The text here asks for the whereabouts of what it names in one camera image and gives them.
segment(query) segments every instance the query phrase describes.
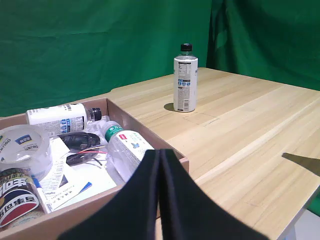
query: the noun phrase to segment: black bottle cap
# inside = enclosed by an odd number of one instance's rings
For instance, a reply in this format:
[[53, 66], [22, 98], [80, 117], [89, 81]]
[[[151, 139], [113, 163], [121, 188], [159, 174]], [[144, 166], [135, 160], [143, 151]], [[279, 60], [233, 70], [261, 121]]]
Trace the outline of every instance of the black bottle cap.
[[94, 121], [99, 121], [102, 118], [101, 109], [99, 107], [91, 108]]
[[181, 44], [181, 52], [191, 52], [192, 51], [192, 44], [184, 43]]

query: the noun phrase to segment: red wire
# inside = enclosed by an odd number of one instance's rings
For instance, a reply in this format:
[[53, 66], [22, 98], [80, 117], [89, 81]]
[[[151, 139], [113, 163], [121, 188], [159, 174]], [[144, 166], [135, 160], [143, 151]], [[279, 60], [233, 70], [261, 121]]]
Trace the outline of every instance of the red wire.
[[92, 154], [107, 154], [105, 151], [80, 151], [77, 152], [77, 154], [86, 154], [86, 153], [92, 153]]

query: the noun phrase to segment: black object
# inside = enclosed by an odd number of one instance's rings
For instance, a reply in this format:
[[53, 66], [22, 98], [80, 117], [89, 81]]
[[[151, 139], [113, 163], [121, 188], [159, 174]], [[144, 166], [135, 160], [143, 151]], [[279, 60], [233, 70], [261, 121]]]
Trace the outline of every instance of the black object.
[[184, 44], [181, 44], [181, 52], [191, 52], [192, 51], [192, 44], [190, 43], [184, 43]]
[[268, 239], [215, 204], [169, 149], [148, 150], [107, 205], [58, 239], [154, 240], [158, 199], [164, 240]]
[[72, 166], [75, 164], [86, 162], [90, 159], [94, 159], [102, 166], [102, 163], [99, 160], [95, 159], [96, 155], [97, 153], [92, 153], [92, 152], [86, 153], [85, 151], [83, 153], [72, 154], [66, 157], [66, 164], [68, 164], [69, 166]]
[[[59, 137], [62, 139], [64, 144], [69, 149], [74, 150], [84, 150], [88, 149], [94, 146], [97, 146], [100, 144], [100, 138], [98, 135], [93, 133], [87, 133], [87, 132], [71, 132], [64, 135], [59, 135]], [[79, 164], [82, 162], [85, 162], [90, 159], [95, 159], [94, 156], [97, 155], [96, 153], [76, 153], [72, 154], [66, 157], [66, 164], [69, 166], [72, 166], [74, 164]]]
[[101, 109], [99, 107], [91, 108], [92, 111], [90, 111], [91, 119], [94, 119], [95, 121], [99, 121], [102, 118]]
[[62, 139], [64, 144], [69, 149], [74, 150], [84, 150], [87, 148], [91, 148], [93, 146], [97, 146], [100, 144], [100, 138], [98, 135], [87, 132], [71, 132], [63, 135], [59, 135], [59, 138]]

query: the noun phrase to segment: can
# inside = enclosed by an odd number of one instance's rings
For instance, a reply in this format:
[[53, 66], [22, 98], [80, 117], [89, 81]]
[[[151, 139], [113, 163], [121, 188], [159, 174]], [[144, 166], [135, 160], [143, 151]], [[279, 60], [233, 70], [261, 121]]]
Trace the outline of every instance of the can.
[[0, 228], [10, 229], [45, 215], [37, 188], [27, 171], [9, 168], [0, 172]]

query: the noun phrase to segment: cardboard box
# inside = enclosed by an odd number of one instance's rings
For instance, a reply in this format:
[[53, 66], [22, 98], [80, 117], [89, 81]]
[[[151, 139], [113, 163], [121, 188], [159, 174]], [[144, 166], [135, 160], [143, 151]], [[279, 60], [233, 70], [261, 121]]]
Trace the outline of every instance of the cardboard box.
[[[155, 149], [173, 149], [183, 167], [189, 171], [189, 161], [187, 158], [109, 99], [104, 97], [82, 103], [87, 108], [101, 108], [103, 116], [109, 115], [112, 121], [118, 122], [126, 130], [139, 132]], [[0, 119], [0, 129], [26, 123], [24, 114], [9, 116]], [[117, 194], [121, 187], [116, 186], [30, 222], [4, 230], [0, 232], [0, 240], [57, 239], [61, 233], [97, 212]]]

